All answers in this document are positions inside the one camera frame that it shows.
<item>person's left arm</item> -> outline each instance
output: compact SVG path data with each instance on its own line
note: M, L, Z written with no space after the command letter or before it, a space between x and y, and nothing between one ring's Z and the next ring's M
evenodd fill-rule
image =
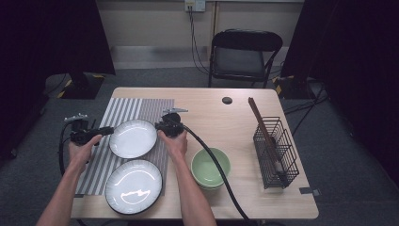
M80 174L85 170L86 163L91 157L91 148L101 140L102 136L94 137L84 146L69 144L70 164L56 188L53 198L40 216L37 225L69 225L73 197Z

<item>chair backrest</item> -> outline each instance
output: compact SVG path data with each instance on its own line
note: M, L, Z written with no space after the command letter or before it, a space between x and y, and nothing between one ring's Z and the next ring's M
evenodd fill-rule
M212 39L212 50L215 47L222 47L237 50L278 52L281 46L281 37L269 31L229 29L217 33Z

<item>light wood tabletop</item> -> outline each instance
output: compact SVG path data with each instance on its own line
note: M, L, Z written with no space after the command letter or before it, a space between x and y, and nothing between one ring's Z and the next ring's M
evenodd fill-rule
M312 194L301 194L301 187L309 187L295 144L299 175L282 189L264 189L253 136L257 120L248 104L252 97L263 117L280 117L289 130L277 93L272 89L187 89L187 88L117 88L113 98L174 99L174 107L187 109L181 113L182 123L189 127L209 147L224 151L231 161L228 177L231 189L249 218L317 218L318 209ZM232 103L225 105L224 97ZM187 135L186 162L191 164L194 154L202 149ZM86 195L75 198L72 218L181 218L179 190L172 162L168 160L165 195L143 213L125 216L113 211L104 196ZM225 186L203 190L218 219L242 218L236 210Z

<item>gray striped cloth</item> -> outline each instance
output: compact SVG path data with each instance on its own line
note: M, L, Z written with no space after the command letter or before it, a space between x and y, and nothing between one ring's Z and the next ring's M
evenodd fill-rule
M173 106L174 100L172 99L111 98L100 127L117 127L130 120L144 120L154 124L161 120L164 109ZM93 148L93 158L79 178L76 194L104 195L108 177L117 167L132 160L120 158L112 153L109 148L110 137L104 137L100 141L100 145ZM152 162L161 171L163 178L161 194L164 195L168 170L168 153L164 142L157 139L152 149L138 159Z

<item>wall outlet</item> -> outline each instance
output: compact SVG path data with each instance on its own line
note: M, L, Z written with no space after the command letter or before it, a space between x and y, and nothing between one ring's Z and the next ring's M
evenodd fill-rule
M184 11L205 11L206 0L184 0Z

